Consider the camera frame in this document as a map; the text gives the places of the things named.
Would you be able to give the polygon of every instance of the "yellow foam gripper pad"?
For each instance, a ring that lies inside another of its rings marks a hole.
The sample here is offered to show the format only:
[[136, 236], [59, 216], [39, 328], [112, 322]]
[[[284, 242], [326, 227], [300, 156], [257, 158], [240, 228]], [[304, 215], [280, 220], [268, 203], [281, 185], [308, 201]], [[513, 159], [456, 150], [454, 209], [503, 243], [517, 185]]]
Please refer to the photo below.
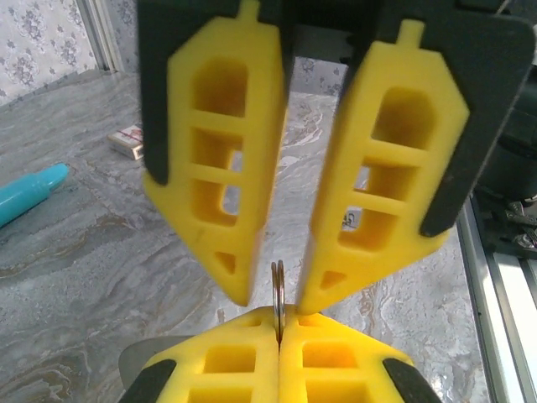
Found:
[[[420, 224], [468, 118], [424, 24], [405, 20], [395, 44], [373, 42], [341, 100], [321, 176], [297, 305], [324, 309], [437, 250], [447, 233]], [[365, 188], [358, 175], [368, 174]], [[357, 228], [341, 222], [360, 211]]]
[[294, 306], [286, 322], [280, 346], [266, 306], [156, 354], [146, 369], [175, 363], [157, 403], [403, 403], [383, 361], [405, 354]]
[[[149, 198], [217, 284], [246, 306], [263, 241], [287, 97], [277, 27], [243, 0], [168, 62], [169, 181]], [[226, 195], [230, 207], [224, 207]]]

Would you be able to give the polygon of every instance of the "rectangular cutout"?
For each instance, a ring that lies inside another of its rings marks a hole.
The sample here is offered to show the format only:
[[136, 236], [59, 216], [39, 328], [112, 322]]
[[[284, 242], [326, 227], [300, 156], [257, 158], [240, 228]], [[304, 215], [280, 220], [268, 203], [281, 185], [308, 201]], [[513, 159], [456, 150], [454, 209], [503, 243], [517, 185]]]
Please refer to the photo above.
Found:
[[315, 315], [299, 316], [299, 326], [304, 327], [319, 327], [321, 324], [315, 320]]
[[435, 111], [426, 94], [395, 87], [384, 95], [372, 137], [414, 149], [427, 149], [435, 125]]
[[352, 232], [340, 231], [337, 240], [346, 248], [380, 250], [390, 240], [397, 221], [398, 217], [391, 214], [363, 210], [358, 229]]
[[369, 182], [369, 167], [364, 165], [364, 166], [361, 166], [360, 170], [358, 171], [356, 181], [354, 182], [354, 188], [365, 191], [368, 188], [368, 182]]
[[201, 128], [192, 130], [192, 162], [223, 170], [233, 169], [235, 154], [242, 154], [242, 138], [236, 134]]
[[255, 370], [255, 348], [241, 345], [212, 347], [205, 357], [204, 374], [248, 373]]
[[225, 213], [238, 215], [239, 204], [241, 200], [241, 189], [236, 186], [226, 186], [224, 199], [222, 200], [222, 208]]
[[263, 321], [260, 317], [249, 317], [245, 321], [241, 322], [241, 325], [244, 327], [257, 327], [261, 326], [261, 323], [263, 323]]
[[240, 60], [215, 57], [194, 76], [194, 109], [243, 118], [246, 114], [248, 68]]
[[302, 347], [304, 368], [357, 368], [352, 348], [344, 342], [306, 342]]
[[226, 213], [222, 208], [226, 186], [208, 181], [192, 181], [191, 207], [197, 219], [225, 227], [233, 227], [237, 216]]
[[233, 151], [231, 170], [234, 172], [242, 171], [242, 151]]
[[250, 403], [252, 390], [239, 388], [192, 389], [188, 403]]
[[414, 186], [418, 172], [419, 169], [414, 167], [371, 165], [368, 167], [365, 192], [404, 202]]
[[373, 403], [364, 383], [359, 381], [308, 380], [308, 403]]

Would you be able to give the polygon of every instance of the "marble countertop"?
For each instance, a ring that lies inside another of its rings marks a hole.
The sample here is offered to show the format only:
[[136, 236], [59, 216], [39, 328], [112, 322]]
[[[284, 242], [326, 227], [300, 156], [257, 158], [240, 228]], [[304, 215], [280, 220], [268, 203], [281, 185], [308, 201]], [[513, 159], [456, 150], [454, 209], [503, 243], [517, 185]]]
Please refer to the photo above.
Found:
[[[116, 402], [129, 344], [191, 335], [270, 305], [269, 262], [294, 300], [336, 99], [291, 94], [253, 303], [234, 306], [145, 197], [142, 164], [105, 137], [139, 120], [138, 78], [82, 75], [0, 111], [0, 185], [57, 162], [48, 201], [0, 229], [0, 401]], [[488, 402], [461, 250], [436, 254], [325, 312], [405, 351], [442, 401]]]

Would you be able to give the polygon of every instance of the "blue cylindrical object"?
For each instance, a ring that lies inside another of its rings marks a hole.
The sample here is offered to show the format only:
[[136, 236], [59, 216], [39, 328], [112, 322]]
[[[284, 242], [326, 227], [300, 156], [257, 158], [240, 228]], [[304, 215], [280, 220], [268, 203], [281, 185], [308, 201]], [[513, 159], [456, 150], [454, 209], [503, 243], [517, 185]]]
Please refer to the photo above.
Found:
[[28, 174], [0, 188], [0, 227], [24, 214], [49, 197], [69, 174], [65, 164], [52, 165]]

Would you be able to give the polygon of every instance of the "floral wallpaper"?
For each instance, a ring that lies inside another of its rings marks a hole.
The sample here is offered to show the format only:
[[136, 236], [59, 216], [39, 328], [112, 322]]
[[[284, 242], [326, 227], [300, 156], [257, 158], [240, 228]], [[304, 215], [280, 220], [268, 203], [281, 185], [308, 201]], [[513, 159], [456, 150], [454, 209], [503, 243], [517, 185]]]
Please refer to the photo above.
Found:
[[346, 65], [315, 59], [296, 58], [291, 91], [336, 96], [341, 90]]
[[116, 46], [123, 61], [123, 69], [130, 73], [138, 72], [136, 0], [104, 0], [104, 3], [108, 7], [108, 15]]
[[76, 0], [0, 0], [0, 105], [95, 67]]

